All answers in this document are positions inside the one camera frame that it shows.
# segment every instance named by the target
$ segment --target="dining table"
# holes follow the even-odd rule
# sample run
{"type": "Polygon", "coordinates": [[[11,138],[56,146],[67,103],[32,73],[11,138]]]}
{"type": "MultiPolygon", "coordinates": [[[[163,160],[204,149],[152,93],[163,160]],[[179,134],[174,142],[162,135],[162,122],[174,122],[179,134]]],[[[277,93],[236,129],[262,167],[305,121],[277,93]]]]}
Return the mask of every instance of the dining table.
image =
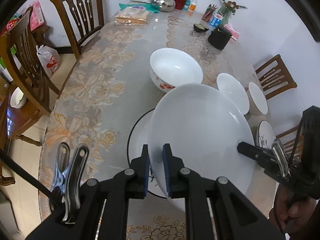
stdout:
{"type": "MultiPolygon", "coordinates": [[[[90,178],[110,179],[127,169],[126,147],[136,121],[155,108],[164,93],[149,74],[151,54],[175,48],[191,55],[201,66],[203,84],[217,88],[219,73],[234,76],[247,90],[249,82],[261,87],[239,41],[230,40],[222,51],[197,33],[201,14],[185,10],[154,13],[145,25],[115,25],[111,19],[84,47],[63,85],[50,115],[39,163],[39,180],[51,187],[58,145],[67,142],[71,154],[86,143],[90,155],[81,183],[90,178]]],[[[246,114],[255,138],[262,116],[246,114]]],[[[246,197],[266,216],[273,206],[276,182],[256,164],[246,197]]],[[[39,195],[41,219],[50,215],[48,200],[39,195]]],[[[185,213],[169,200],[147,194],[129,201],[126,240],[186,239],[185,213]]]]}

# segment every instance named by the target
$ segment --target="human hand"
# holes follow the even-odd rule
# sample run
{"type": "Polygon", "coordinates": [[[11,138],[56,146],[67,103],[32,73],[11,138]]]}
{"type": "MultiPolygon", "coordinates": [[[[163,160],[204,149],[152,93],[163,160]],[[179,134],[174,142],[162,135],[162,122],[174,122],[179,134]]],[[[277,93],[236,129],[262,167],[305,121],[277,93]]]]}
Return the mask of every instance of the human hand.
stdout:
{"type": "MultiPolygon", "coordinates": [[[[303,201],[295,202],[290,208],[287,207],[287,202],[290,201],[291,194],[290,190],[286,187],[279,185],[278,192],[278,200],[276,203],[276,211],[279,218],[279,222],[281,224],[282,229],[285,228],[285,220],[288,217],[296,218],[294,224],[290,228],[291,231],[287,233],[295,233],[301,230],[308,222],[311,217],[313,211],[316,208],[316,200],[313,198],[307,198],[303,201]]],[[[270,222],[278,227],[276,223],[276,219],[274,216],[274,208],[273,207],[269,212],[269,220],[270,222]]]]}

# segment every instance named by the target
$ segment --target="plastic bag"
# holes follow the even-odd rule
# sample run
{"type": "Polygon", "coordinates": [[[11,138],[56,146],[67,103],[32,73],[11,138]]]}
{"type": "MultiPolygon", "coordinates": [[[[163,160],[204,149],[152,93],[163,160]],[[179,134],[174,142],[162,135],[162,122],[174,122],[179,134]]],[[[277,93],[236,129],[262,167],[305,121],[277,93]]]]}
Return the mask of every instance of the plastic bag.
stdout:
{"type": "Polygon", "coordinates": [[[115,17],[115,23],[124,25],[143,25],[147,23],[152,12],[142,6],[127,7],[119,11],[115,17]]]}
{"type": "Polygon", "coordinates": [[[146,9],[147,11],[153,12],[153,13],[159,13],[158,10],[153,9],[150,3],[137,3],[137,4],[123,4],[119,3],[120,10],[124,10],[127,7],[133,7],[138,9],[146,9]]]}
{"type": "Polygon", "coordinates": [[[31,31],[33,31],[34,29],[44,24],[44,18],[43,18],[40,2],[38,0],[35,0],[31,4],[31,6],[33,7],[33,11],[31,13],[31,18],[30,18],[30,28],[31,28],[31,31]]]}
{"type": "Polygon", "coordinates": [[[36,49],[39,61],[43,66],[44,71],[50,78],[52,74],[59,68],[60,56],[55,49],[48,46],[36,46],[36,49]]]}

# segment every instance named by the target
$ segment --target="pink tissue box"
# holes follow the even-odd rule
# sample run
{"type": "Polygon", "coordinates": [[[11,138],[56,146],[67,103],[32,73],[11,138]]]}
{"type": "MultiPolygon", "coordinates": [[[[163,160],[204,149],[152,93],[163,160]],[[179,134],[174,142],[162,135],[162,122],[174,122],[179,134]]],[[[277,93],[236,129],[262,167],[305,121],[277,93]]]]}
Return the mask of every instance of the pink tissue box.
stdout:
{"type": "Polygon", "coordinates": [[[30,29],[31,31],[33,31],[34,29],[44,24],[44,18],[39,0],[35,0],[31,4],[31,6],[33,7],[33,11],[30,17],[30,29]]]}
{"type": "Polygon", "coordinates": [[[237,32],[230,23],[225,24],[224,27],[232,33],[232,37],[235,41],[239,38],[240,33],[237,32]]]}

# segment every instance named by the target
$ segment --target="black cable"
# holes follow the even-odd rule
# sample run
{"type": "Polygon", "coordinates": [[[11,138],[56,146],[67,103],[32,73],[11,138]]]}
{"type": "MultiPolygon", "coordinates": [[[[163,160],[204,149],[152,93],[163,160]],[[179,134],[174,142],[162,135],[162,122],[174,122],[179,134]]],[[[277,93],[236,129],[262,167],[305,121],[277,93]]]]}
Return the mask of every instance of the black cable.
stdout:
{"type": "Polygon", "coordinates": [[[278,217],[278,214],[277,214],[277,201],[278,201],[278,193],[279,193],[279,187],[277,189],[277,192],[276,192],[276,196],[275,196],[275,201],[274,201],[274,204],[273,204],[273,214],[275,216],[275,220],[276,220],[276,223],[280,229],[280,232],[285,235],[285,232],[283,231],[283,228],[282,228],[282,225],[280,223],[280,220],[279,220],[279,217],[278,217]]]}
{"type": "Polygon", "coordinates": [[[17,173],[24,180],[29,182],[32,186],[36,187],[43,194],[45,194],[52,202],[54,202],[57,206],[61,203],[57,200],[57,198],[52,194],[50,190],[48,190],[43,184],[41,184],[37,179],[31,176],[28,172],[26,172],[23,168],[21,168],[17,163],[15,163],[9,156],[7,156],[0,149],[0,159],[7,165],[10,169],[12,169],[15,173],[17,173]]]}
{"type": "Polygon", "coordinates": [[[291,163],[292,163],[292,160],[293,160],[293,157],[294,157],[294,153],[296,152],[296,148],[297,148],[297,145],[298,145],[298,142],[299,142],[299,137],[300,137],[300,132],[301,132],[301,129],[302,129],[302,126],[303,126],[303,122],[304,122],[304,120],[303,120],[303,116],[302,116],[302,118],[300,120],[300,123],[299,123],[299,126],[298,126],[296,139],[294,140],[294,145],[293,145],[293,148],[292,148],[290,159],[288,161],[289,168],[291,166],[291,163]]]}

